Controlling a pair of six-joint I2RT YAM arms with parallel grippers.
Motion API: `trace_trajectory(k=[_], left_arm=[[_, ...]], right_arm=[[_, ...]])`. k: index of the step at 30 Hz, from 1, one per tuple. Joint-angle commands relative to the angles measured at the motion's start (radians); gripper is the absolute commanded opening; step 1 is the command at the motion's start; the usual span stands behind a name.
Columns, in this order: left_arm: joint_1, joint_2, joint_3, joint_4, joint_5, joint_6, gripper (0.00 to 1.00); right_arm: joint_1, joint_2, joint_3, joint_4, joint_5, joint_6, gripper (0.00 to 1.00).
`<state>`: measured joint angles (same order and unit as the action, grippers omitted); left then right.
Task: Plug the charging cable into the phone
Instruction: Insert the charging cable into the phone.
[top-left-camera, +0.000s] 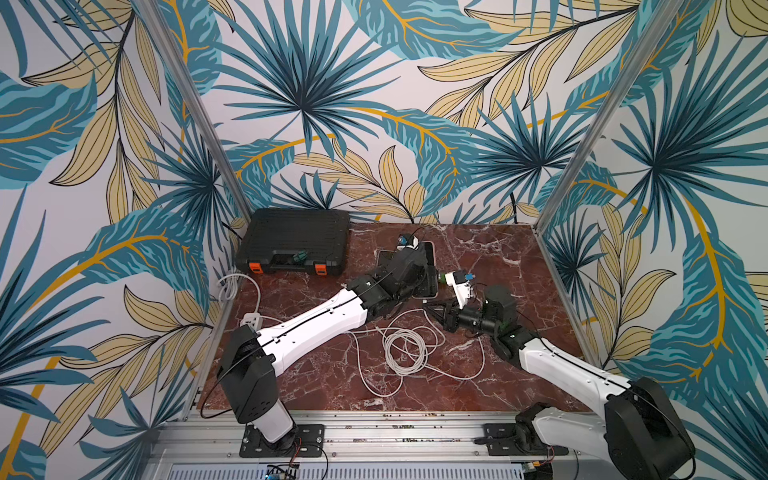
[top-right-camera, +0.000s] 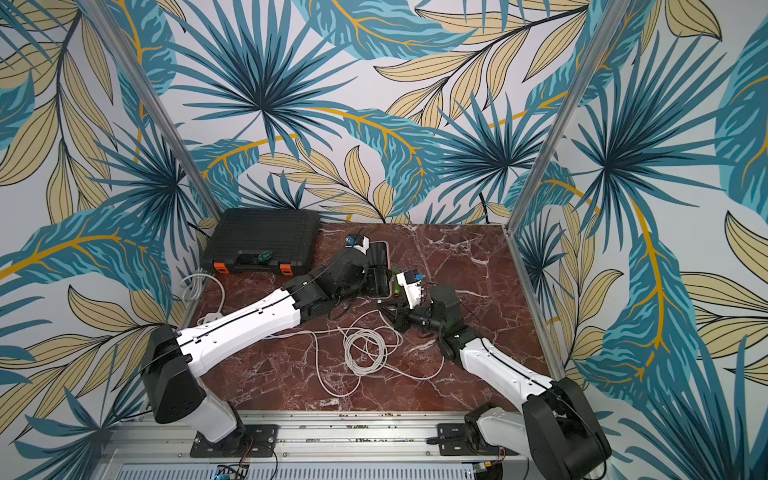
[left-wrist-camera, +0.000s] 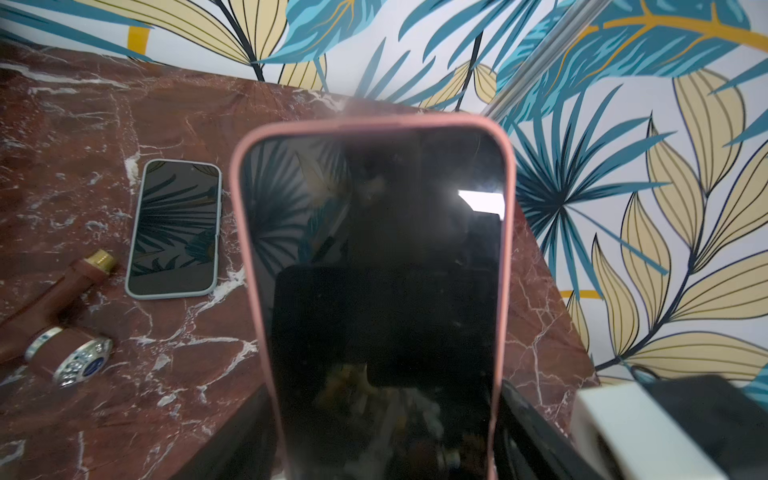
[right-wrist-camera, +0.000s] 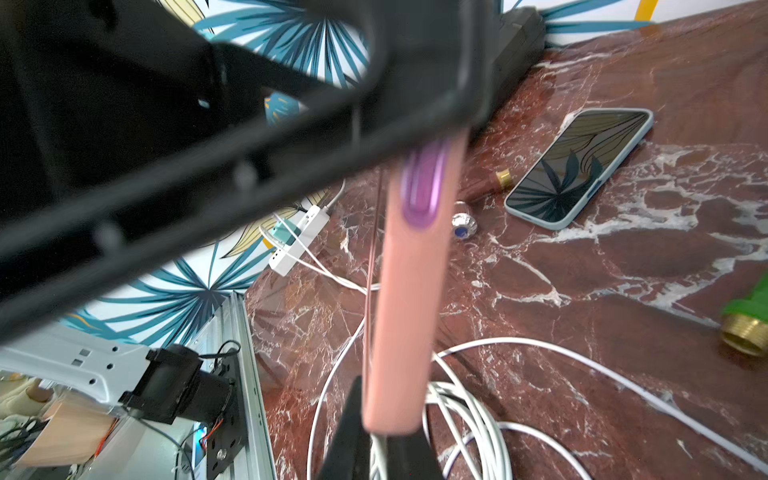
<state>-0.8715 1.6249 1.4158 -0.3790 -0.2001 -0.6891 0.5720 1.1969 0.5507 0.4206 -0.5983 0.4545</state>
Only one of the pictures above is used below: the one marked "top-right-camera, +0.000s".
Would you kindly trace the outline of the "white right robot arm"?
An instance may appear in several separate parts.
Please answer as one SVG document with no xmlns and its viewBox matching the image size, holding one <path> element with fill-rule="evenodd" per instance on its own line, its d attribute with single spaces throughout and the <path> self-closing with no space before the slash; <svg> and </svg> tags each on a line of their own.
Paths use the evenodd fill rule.
<svg viewBox="0 0 768 480">
<path fill-rule="evenodd" d="M 493 387 L 516 414 L 491 404 L 465 417 L 481 447 L 502 447 L 527 457 L 546 479 L 606 475 L 612 448 L 581 387 L 553 380 L 504 354 L 464 320 L 468 308 L 454 288 L 435 286 L 421 299 L 383 302 L 383 318 L 400 333 L 418 328 L 435 336 L 443 357 Z"/>
</svg>

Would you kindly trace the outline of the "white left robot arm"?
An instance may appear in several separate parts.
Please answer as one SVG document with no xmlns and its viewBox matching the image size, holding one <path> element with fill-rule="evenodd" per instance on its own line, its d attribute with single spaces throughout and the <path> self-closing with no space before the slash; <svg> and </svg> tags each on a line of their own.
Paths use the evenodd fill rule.
<svg viewBox="0 0 768 480">
<path fill-rule="evenodd" d="M 154 420 L 193 428 L 206 455 L 245 454 L 252 434 L 202 376 L 270 335 L 330 316 L 344 302 L 388 297 L 390 279 L 387 243 L 351 235 L 329 265 L 294 277 L 247 307 L 199 326 L 160 328 L 150 336 L 139 371 Z"/>
</svg>

